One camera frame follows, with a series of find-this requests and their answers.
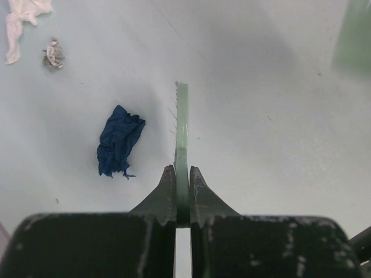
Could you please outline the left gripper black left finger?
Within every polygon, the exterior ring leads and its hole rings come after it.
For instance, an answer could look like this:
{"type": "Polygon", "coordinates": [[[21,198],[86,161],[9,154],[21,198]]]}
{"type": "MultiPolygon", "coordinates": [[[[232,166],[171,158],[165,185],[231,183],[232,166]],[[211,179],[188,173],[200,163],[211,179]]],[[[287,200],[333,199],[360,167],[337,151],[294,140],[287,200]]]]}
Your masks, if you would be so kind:
{"type": "Polygon", "coordinates": [[[164,168],[158,186],[133,210],[48,213],[24,219],[1,261],[2,277],[173,277],[176,179],[164,168]]]}

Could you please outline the white paper scrap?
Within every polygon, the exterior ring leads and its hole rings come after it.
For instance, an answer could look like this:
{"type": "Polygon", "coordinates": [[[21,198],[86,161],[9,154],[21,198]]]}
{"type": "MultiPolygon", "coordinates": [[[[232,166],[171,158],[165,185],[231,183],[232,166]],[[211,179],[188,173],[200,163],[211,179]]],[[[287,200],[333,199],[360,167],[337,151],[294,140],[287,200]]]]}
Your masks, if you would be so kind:
{"type": "Polygon", "coordinates": [[[20,58],[19,39],[25,21],[38,25],[37,17],[53,11],[52,0],[8,0],[10,13],[6,15],[6,36],[8,51],[6,64],[13,64],[20,58]]]}

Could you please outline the green hand brush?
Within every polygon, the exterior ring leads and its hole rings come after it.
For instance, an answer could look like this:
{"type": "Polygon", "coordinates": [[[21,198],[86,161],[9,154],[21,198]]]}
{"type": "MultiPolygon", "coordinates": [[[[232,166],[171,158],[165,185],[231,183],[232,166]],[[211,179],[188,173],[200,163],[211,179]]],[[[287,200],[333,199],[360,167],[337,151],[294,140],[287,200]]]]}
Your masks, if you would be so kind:
{"type": "Polygon", "coordinates": [[[176,81],[176,120],[173,132],[175,149],[172,170],[172,206],[176,227],[190,227],[190,182],[188,171],[188,126],[189,126],[189,92],[188,84],[176,81]]]}

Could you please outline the green dustpan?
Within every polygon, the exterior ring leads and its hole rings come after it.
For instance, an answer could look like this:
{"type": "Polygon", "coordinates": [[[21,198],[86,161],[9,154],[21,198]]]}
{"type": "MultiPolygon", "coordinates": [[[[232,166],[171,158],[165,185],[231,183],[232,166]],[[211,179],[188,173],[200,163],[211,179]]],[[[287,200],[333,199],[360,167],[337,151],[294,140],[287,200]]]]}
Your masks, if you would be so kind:
{"type": "Polygon", "coordinates": [[[349,1],[333,55],[335,69],[370,78],[370,1],[349,1]]]}

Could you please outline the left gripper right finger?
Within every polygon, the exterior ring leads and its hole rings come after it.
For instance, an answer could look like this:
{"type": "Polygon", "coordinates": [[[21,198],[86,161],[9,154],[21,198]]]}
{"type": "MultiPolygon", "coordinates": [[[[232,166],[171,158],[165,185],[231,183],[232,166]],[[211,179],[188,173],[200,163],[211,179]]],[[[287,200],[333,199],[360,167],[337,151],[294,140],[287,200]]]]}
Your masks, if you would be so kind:
{"type": "Polygon", "coordinates": [[[241,215],[190,170],[193,277],[361,277],[359,260],[329,218],[241,215]]]}

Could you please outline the small grey paper scrap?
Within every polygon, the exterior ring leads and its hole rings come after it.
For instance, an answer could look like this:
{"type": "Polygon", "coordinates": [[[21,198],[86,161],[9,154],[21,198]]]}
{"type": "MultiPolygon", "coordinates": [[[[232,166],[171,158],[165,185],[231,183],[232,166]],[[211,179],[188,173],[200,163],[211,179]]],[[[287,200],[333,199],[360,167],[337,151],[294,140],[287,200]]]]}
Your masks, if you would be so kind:
{"type": "Polygon", "coordinates": [[[52,37],[50,44],[46,46],[43,50],[44,62],[51,67],[61,69],[63,67],[63,63],[61,62],[64,59],[64,54],[62,52],[62,48],[60,46],[60,41],[52,37]]]}

